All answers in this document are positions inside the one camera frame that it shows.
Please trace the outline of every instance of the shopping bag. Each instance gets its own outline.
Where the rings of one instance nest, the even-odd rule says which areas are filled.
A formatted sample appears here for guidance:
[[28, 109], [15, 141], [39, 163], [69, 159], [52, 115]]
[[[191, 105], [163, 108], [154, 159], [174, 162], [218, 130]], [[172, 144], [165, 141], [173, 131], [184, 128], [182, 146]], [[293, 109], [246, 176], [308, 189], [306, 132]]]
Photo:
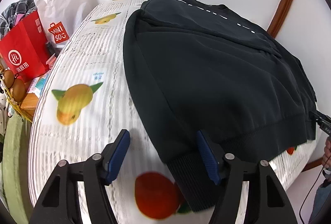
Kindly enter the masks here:
[[36, 0], [46, 37], [63, 48], [73, 32], [91, 11], [88, 0]]
[[49, 70], [46, 43], [39, 14], [33, 11], [0, 41], [0, 53], [14, 74], [28, 82]]

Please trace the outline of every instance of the white plastic bag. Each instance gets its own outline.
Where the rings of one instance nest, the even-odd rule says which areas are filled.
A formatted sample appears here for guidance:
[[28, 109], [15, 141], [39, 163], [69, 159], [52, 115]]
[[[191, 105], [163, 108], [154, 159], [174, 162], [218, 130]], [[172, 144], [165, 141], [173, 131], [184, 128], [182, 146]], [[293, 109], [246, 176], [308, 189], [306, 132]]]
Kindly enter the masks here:
[[36, 0], [35, 3], [47, 39], [61, 49], [91, 11], [88, 0]]

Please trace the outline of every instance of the white circle logo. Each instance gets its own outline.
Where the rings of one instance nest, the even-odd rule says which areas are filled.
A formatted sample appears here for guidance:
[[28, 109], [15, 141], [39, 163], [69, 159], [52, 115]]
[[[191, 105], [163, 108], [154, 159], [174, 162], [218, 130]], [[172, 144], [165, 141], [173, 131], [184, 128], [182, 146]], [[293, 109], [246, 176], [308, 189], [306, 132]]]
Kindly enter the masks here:
[[22, 57], [21, 57], [20, 53], [15, 49], [12, 49], [11, 51], [9, 51], [8, 58], [9, 58], [9, 61], [13, 65], [16, 65], [16, 66], [20, 65], [22, 62]]

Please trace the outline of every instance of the brown wooden trim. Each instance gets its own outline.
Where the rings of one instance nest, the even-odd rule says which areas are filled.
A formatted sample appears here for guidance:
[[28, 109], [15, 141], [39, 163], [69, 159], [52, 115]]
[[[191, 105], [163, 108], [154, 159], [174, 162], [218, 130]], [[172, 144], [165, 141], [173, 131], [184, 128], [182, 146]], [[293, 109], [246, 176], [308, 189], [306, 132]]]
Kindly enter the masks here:
[[303, 168], [302, 172], [310, 170], [312, 168], [315, 168], [317, 166], [320, 166], [322, 164], [322, 159], [323, 158], [319, 158], [313, 162], [307, 163], [306, 166]]
[[267, 29], [267, 32], [275, 38], [282, 27], [293, 0], [280, 0], [276, 13]]

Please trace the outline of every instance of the brown round object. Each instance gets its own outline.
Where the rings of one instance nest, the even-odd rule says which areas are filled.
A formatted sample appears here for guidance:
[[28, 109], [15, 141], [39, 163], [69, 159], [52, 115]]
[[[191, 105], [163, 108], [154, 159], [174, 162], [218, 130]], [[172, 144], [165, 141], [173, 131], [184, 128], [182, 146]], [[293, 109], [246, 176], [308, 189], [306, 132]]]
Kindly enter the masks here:
[[16, 78], [14, 80], [14, 84], [10, 88], [10, 94], [13, 96], [16, 102], [20, 102], [23, 100], [25, 96], [26, 90], [25, 85], [22, 79]]
[[4, 76], [4, 83], [7, 88], [10, 88], [14, 83], [14, 73], [12, 70], [4, 70], [3, 71]]

